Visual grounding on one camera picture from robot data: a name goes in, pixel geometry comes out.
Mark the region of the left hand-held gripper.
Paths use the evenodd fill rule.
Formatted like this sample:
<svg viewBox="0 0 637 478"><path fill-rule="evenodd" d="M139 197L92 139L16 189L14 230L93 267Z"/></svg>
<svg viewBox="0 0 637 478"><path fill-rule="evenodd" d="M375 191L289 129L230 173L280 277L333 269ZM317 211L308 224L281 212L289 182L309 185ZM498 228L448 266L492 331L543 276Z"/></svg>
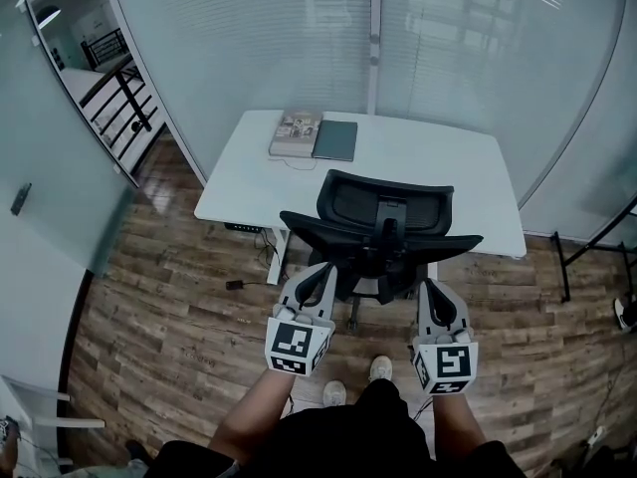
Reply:
<svg viewBox="0 0 637 478"><path fill-rule="evenodd" d="M266 361L269 369L310 376L329 347L337 268L328 262L309 266L284 285L268 318Z"/></svg>

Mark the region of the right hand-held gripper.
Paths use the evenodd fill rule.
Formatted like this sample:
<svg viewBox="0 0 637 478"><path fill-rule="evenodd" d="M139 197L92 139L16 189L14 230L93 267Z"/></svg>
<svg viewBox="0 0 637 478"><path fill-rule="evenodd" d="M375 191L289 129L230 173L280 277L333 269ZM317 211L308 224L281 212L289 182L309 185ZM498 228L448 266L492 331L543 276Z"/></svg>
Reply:
<svg viewBox="0 0 637 478"><path fill-rule="evenodd" d="M432 279L420 284L412 364L425 393L460 394L475 381L479 346L469 326L468 306L454 290Z"/></svg>

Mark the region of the black office chair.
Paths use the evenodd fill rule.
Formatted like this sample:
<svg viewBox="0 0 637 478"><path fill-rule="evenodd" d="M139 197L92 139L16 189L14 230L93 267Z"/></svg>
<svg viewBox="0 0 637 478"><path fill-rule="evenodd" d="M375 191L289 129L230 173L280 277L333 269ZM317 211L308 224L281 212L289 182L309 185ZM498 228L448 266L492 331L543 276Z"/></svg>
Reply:
<svg viewBox="0 0 637 478"><path fill-rule="evenodd" d="M408 296L433 263L473 250L481 235L450 235L454 189L327 172L316 216L283 211L281 220L312 247L312 265L337 270L336 297L351 301L357 327L362 299L381 305Z"/></svg>

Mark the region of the person's left forearm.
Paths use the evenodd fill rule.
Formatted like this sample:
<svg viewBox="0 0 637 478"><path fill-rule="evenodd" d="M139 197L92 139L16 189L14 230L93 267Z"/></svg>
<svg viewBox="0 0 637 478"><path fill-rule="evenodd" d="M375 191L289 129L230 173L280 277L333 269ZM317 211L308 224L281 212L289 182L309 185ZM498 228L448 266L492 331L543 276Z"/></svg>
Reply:
<svg viewBox="0 0 637 478"><path fill-rule="evenodd" d="M227 413L208 448L240 464L248 462L282 417L296 377L266 369Z"/></svg>

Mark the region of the person's right forearm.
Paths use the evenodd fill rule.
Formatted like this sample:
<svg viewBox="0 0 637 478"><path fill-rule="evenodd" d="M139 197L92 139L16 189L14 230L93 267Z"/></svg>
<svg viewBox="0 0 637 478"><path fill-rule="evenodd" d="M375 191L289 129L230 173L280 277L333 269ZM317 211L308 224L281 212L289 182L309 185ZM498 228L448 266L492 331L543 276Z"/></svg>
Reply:
<svg viewBox="0 0 637 478"><path fill-rule="evenodd" d="M488 442L464 394L434 396L433 413L438 461L464 460Z"/></svg>

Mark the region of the white desk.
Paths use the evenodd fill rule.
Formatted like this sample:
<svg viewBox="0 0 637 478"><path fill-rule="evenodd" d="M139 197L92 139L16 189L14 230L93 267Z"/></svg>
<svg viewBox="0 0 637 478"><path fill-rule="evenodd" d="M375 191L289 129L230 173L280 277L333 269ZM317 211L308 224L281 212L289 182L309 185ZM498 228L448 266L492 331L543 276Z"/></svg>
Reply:
<svg viewBox="0 0 637 478"><path fill-rule="evenodd" d="M202 220L255 225L274 234L267 281L279 282L290 232L283 210L316 215L326 173L454 188L451 234L480 234L476 252L522 258L527 252L510 176L496 139L417 120L328 112L357 123L352 162L274 158L269 145L279 111L246 111L209 176L194 214Z"/></svg>

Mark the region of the person's right white shoe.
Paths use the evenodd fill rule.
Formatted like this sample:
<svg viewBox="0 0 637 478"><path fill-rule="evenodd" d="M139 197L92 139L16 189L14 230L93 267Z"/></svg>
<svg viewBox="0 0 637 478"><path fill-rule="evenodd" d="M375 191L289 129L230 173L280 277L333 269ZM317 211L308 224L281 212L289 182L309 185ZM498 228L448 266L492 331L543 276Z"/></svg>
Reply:
<svg viewBox="0 0 637 478"><path fill-rule="evenodd" d="M392 381L393 376L393 364L392 360L388 356L377 356L373 359L369 368L370 382L374 382L379 379L385 379Z"/></svg>

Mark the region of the person's white shoe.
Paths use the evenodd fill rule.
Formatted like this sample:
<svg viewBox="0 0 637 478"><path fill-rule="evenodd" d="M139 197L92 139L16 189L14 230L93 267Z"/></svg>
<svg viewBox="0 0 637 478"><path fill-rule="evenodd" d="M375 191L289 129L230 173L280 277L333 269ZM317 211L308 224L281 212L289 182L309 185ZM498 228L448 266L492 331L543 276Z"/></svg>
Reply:
<svg viewBox="0 0 637 478"><path fill-rule="evenodd" d="M322 404L324 407L346 405L346 388L342 381L331 380L324 386Z"/></svg>
<svg viewBox="0 0 637 478"><path fill-rule="evenodd" d="M388 356L377 356L373 359L369 368L370 382L374 382L379 379L385 379L392 381L393 376L393 364L392 360Z"/></svg>

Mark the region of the person's left white shoe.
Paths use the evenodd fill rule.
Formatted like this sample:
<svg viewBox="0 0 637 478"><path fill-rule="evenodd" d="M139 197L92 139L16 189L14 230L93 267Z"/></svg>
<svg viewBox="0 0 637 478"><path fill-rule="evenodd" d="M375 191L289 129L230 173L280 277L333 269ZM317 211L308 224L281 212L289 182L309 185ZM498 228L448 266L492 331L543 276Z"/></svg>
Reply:
<svg viewBox="0 0 637 478"><path fill-rule="evenodd" d="M342 381L331 380L324 386L322 404L324 407L346 405L346 388Z"/></svg>

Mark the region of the grey-green notebook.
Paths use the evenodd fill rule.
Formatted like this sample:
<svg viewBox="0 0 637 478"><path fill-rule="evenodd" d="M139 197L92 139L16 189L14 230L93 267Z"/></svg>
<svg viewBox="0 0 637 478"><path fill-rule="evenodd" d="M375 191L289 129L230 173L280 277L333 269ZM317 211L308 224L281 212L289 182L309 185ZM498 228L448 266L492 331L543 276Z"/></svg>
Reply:
<svg viewBox="0 0 637 478"><path fill-rule="evenodd" d="M312 157L352 162L357 139L357 123L324 119L318 127Z"/></svg>

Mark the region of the person's black clothing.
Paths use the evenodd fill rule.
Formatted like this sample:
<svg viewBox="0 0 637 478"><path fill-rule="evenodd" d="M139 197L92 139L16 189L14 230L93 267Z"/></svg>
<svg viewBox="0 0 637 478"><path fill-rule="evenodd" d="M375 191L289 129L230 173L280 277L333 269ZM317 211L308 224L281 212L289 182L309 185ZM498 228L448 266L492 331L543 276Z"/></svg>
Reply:
<svg viewBox="0 0 637 478"><path fill-rule="evenodd" d="M144 478L526 478L498 440L448 428L436 437L448 449L431 452L397 387L377 379L354 404L283 418L244 463L170 441Z"/></svg>

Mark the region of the picture cover book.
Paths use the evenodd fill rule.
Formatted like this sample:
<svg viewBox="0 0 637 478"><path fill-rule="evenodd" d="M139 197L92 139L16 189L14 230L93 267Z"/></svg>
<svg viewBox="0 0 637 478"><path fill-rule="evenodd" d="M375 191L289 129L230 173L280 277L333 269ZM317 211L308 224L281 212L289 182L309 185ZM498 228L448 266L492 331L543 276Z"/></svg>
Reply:
<svg viewBox="0 0 637 478"><path fill-rule="evenodd" d="M283 111L269 146L272 157L312 158L322 113Z"/></svg>

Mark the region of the black metal railing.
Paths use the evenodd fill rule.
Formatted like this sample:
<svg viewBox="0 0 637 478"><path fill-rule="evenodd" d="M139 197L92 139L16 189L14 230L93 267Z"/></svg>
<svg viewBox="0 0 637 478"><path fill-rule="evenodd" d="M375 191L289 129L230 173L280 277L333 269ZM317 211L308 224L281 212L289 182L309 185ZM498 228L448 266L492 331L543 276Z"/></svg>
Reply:
<svg viewBox="0 0 637 478"><path fill-rule="evenodd" d="M120 29L81 43L98 79L80 97L79 106L102 143L121 162L136 162L133 148L147 144L160 130L158 107Z"/></svg>

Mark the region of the small white table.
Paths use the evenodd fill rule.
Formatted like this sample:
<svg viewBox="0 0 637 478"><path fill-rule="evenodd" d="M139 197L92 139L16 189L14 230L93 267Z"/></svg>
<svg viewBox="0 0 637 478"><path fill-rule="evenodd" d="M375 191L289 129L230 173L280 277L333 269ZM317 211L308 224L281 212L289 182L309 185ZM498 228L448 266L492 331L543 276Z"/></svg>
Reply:
<svg viewBox="0 0 637 478"><path fill-rule="evenodd" d="M104 429L98 418L65 417L59 407L68 407L67 393L41 388L0 374L0 417L18 422L18 461L15 474L27 478L53 478L65 473L74 461L60 453L65 430Z"/></svg>

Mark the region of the frosted glass door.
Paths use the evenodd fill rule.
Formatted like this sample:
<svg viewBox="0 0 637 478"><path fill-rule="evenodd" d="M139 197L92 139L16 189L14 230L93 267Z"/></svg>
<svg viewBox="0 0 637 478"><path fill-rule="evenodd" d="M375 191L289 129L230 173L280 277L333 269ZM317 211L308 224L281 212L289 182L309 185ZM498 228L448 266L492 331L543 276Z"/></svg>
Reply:
<svg viewBox="0 0 637 478"><path fill-rule="evenodd" d="M0 0L0 207L29 193L17 218L99 275L132 199L81 112L35 44L19 0Z"/></svg>

